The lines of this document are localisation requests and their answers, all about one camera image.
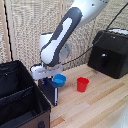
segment red cup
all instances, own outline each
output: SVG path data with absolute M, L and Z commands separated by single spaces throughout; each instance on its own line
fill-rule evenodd
M 85 92 L 89 80 L 83 77 L 77 79 L 77 91 Z

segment blue cup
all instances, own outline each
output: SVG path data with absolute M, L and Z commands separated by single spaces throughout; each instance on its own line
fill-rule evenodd
M 63 76 L 63 75 L 61 75 L 61 74 L 57 74 L 57 75 L 55 75 L 54 78 L 53 78 L 53 82 L 54 82 L 55 85 L 58 86 L 58 87 L 64 86 L 65 81 L 66 81 L 66 77 Z

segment black bag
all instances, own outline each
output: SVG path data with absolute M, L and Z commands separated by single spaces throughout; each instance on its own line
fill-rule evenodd
M 50 110 L 20 61 L 0 65 L 0 128 L 49 128 Z
M 93 44 L 103 31 L 99 31 Z M 112 78 L 119 79 L 128 73 L 128 36 L 106 31 L 92 48 L 88 66 Z

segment black bin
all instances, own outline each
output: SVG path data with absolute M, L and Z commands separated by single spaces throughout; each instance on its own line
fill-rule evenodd
M 93 44 L 103 31 L 99 31 Z M 112 78 L 119 79 L 128 73 L 128 36 L 106 31 L 94 45 L 88 66 Z
M 0 64 L 0 128 L 50 128 L 50 111 L 20 61 Z

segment light wood surface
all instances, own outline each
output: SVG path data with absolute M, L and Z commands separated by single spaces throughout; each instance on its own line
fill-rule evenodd
M 52 106 L 50 128 L 110 128 L 128 102 L 128 75 L 113 79 L 87 65 L 64 71 L 67 77 Z M 84 93 L 77 91 L 77 78 L 89 79 Z

